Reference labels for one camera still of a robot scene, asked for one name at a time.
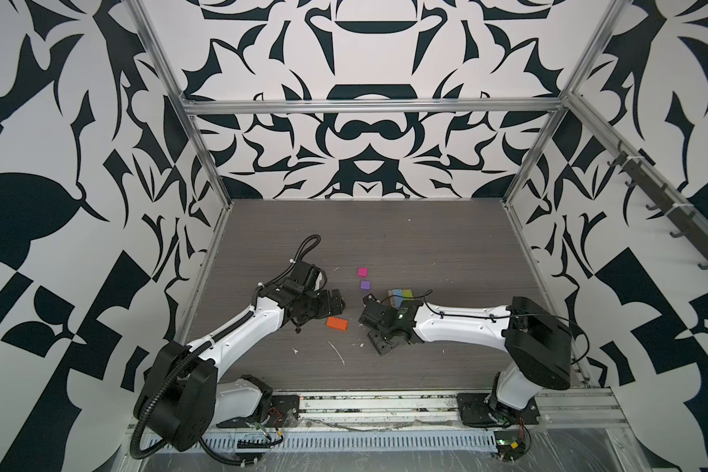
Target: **black and white patterned wall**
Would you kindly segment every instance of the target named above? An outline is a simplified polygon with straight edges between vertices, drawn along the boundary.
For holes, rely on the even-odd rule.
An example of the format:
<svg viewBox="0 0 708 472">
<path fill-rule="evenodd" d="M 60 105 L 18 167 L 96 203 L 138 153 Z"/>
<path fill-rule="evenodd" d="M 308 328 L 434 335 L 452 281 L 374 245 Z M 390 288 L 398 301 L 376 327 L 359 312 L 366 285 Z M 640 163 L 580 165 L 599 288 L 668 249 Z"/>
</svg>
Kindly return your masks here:
<svg viewBox="0 0 708 472">
<path fill-rule="evenodd" d="M 607 0 L 145 0 L 190 100 L 555 97 Z M 542 112 L 203 116 L 235 198 L 500 197 Z"/>
<path fill-rule="evenodd" d="M 583 91 L 708 217 L 708 0 L 635 0 Z M 570 113 L 513 207 L 653 466 L 708 471 L 708 270 L 612 159 Z"/>
<path fill-rule="evenodd" d="M 0 470 L 95 470 L 222 206 L 119 0 L 0 1 Z"/>
<path fill-rule="evenodd" d="M 545 112 L 201 116 L 233 198 L 501 197 Z"/>
</svg>

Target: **white scrap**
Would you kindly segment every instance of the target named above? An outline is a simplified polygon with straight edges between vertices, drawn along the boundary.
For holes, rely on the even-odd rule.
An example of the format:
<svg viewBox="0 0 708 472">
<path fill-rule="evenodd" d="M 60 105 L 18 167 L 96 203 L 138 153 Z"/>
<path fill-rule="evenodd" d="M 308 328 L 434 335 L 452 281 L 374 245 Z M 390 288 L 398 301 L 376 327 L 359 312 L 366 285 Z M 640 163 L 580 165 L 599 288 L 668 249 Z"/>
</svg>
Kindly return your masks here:
<svg viewBox="0 0 708 472">
<path fill-rule="evenodd" d="M 336 349 L 336 347 L 333 345 L 333 343 L 331 343 L 330 341 L 328 341 L 328 344 L 330 345 L 330 347 L 333 348 L 334 351 L 336 351 L 336 354 L 338 354 L 338 358 L 341 359 L 341 362 L 342 362 L 344 365 L 346 365 L 347 362 L 346 362 L 345 360 L 343 360 L 343 357 L 341 357 L 341 353 L 338 352 L 338 349 Z"/>
</svg>

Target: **wood grain surface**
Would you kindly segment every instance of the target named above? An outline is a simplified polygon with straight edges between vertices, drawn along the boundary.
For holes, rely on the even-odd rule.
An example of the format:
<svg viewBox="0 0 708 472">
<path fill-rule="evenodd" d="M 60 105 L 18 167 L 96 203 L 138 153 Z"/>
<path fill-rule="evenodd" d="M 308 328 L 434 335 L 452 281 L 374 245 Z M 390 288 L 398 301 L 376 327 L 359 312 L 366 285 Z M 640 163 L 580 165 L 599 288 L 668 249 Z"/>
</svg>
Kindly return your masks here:
<svg viewBox="0 0 708 472">
<path fill-rule="evenodd" d="M 491 307 L 514 295 L 544 304 L 497 200 L 238 200 L 190 339 L 246 308 L 256 284 L 283 271 L 312 233 L 322 242 L 305 260 L 325 269 L 327 288 L 340 289 L 349 328 L 341 332 L 314 320 L 297 334 L 289 323 L 252 347 L 223 382 L 252 374 L 278 390 L 483 388 L 509 364 L 498 350 L 452 342 L 401 346 L 379 356 L 357 321 L 368 294 L 359 288 L 358 267 L 369 269 L 378 298 L 392 288 L 416 295 L 432 288 L 430 300 L 446 306 Z"/>
</svg>

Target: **debris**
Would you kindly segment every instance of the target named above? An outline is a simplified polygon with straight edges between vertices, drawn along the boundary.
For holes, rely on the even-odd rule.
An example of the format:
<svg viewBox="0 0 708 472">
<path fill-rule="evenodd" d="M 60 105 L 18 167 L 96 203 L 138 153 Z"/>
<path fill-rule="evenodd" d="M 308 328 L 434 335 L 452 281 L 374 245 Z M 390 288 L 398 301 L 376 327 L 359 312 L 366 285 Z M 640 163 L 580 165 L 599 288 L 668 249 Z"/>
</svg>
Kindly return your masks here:
<svg viewBox="0 0 708 472">
<path fill-rule="evenodd" d="M 349 327 L 348 319 L 336 318 L 335 316 L 330 316 L 325 324 L 329 328 L 340 329 L 341 331 L 346 331 Z"/>
<path fill-rule="evenodd" d="M 334 351 L 336 351 L 336 354 L 338 354 L 338 358 L 341 359 L 341 363 L 343 363 L 344 365 L 346 365 L 347 362 L 346 362 L 345 360 L 343 360 L 343 357 L 341 357 L 341 353 L 338 352 L 338 349 L 336 349 L 336 347 L 333 345 L 333 343 L 331 343 L 330 341 L 328 341 L 328 344 L 330 345 L 330 347 L 333 348 Z"/>
</svg>

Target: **orange block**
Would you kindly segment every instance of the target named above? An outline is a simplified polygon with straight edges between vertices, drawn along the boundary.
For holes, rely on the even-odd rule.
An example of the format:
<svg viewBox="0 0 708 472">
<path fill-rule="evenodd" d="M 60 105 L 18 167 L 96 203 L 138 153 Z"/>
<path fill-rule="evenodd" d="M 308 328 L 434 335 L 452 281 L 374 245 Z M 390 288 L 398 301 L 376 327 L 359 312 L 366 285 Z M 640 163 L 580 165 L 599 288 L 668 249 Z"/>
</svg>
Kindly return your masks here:
<svg viewBox="0 0 708 472">
<path fill-rule="evenodd" d="M 341 331 L 346 331 L 347 327 L 349 326 L 349 320 L 336 318 L 335 316 L 331 316 L 328 318 L 328 322 L 325 325 L 328 326 L 329 328 L 340 329 Z"/>
</svg>

